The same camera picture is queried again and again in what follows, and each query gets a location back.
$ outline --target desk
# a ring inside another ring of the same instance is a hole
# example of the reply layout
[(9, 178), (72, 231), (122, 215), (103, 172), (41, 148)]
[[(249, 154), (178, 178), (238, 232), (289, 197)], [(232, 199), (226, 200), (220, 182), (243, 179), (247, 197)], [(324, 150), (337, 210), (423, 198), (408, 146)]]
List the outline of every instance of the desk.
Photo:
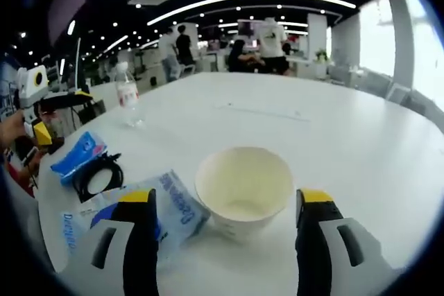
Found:
[[(327, 191), (344, 217), (373, 234), (394, 268), (408, 265), (433, 230), (443, 199), (444, 136), (399, 105), (323, 82), (249, 73), (198, 73), (142, 95), (140, 103), (144, 129), (124, 127), (115, 108), (42, 160), (40, 222), (57, 271), (67, 264), (58, 214), (78, 198), (49, 167), (86, 130), (122, 153), (125, 182), (173, 168), (194, 196), (194, 176), (209, 154), (269, 149), (287, 161), (295, 187)], [(168, 270), (157, 272), (160, 294), (294, 296), (295, 239), (296, 198), (249, 245), (222, 238), (210, 220)]]

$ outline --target plastic water bottle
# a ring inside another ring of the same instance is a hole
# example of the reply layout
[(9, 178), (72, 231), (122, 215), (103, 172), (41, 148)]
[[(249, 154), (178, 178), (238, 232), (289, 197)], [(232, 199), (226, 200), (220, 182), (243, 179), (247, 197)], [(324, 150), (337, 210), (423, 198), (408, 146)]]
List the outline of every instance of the plastic water bottle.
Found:
[(124, 110), (124, 121), (130, 126), (143, 123), (142, 113), (139, 107), (139, 92), (136, 81), (128, 71), (128, 63), (120, 62), (116, 65), (116, 89), (120, 106)]

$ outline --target blue plastic bag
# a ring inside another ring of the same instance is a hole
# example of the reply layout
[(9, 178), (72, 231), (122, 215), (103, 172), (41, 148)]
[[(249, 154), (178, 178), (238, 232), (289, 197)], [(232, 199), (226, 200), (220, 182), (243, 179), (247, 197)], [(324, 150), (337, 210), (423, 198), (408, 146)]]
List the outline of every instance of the blue plastic bag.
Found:
[(51, 170), (60, 175), (63, 185), (71, 184), (72, 177), (84, 165), (101, 156), (107, 146), (97, 134), (85, 132), (64, 159), (51, 166)]

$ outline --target white table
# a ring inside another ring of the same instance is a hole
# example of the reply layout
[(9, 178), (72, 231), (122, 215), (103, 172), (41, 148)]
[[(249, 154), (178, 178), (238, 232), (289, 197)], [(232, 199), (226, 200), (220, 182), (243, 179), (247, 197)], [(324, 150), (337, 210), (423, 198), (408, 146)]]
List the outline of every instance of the white table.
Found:
[[(67, 263), (58, 214), (78, 199), (49, 166), (86, 130), (122, 153), (126, 182), (173, 168), (193, 195), (196, 170), (209, 154), (233, 146), (276, 152), (295, 187), (327, 191), (345, 217), (381, 242), (394, 268), (411, 263), (433, 230), (443, 199), (444, 136), (399, 105), (322, 82), (247, 73), (196, 74), (144, 94), (140, 103), (145, 129), (126, 128), (117, 108), (42, 160), (40, 221), (57, 271)], [(160, 294), (295, 295), (295, 201), (249, 245), (231, 243), (208, 224), (168, 270), (157, 272)]]

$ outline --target white paper cup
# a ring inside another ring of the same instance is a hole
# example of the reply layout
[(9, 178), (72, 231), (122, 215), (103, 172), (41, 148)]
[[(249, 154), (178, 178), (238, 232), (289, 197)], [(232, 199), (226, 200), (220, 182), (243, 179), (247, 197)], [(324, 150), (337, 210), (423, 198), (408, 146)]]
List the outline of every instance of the white paper cup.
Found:
[(199, 166), (196, 192), (216, 227), (244, 241), (285, 208), (293, 193), (288, 165), (263, 148), (238, 147), (210, 155)]

